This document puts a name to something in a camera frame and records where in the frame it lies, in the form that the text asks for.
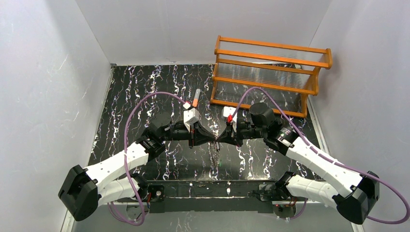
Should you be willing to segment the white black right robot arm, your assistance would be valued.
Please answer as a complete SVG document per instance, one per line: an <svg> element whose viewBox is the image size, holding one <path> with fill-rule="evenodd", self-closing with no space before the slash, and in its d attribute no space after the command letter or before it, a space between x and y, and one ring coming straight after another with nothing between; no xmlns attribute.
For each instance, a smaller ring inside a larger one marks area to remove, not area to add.
<svg viewBox="0 0 410 232"><path fill-rule="evenodd" d="M354 224L364 223L379 199L380 186L375 180L337 166L334 158L300 136L290 124L276 119L266 103L250 107L251 121L238 118L234 111L234 107L223 108L226 128L218 142L241 146L245 139L261 138L270 149L300 162L323 178L323 181L314 181L286 172L271 189L261 190L262 195L308 198L336 209Z"/></svg>

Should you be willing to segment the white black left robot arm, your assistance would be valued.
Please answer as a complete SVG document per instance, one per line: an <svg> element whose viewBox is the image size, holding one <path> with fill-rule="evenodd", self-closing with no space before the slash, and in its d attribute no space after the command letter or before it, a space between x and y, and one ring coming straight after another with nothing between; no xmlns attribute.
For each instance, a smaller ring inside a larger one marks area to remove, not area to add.
<svg viewBox="0 0 410 232"><path fill-rule="evenodd" d="M73 166L58 192L75 221L91 216L106 203L123 198L141 199L147 184L129 174L131 169L146 165L165 151L166 141L188 141L190 147L216 141L217 137L199 122L194 109L184 111L184 119L172 122L167 112L155 115L142 135L123 151L87 167Z"/></svg>

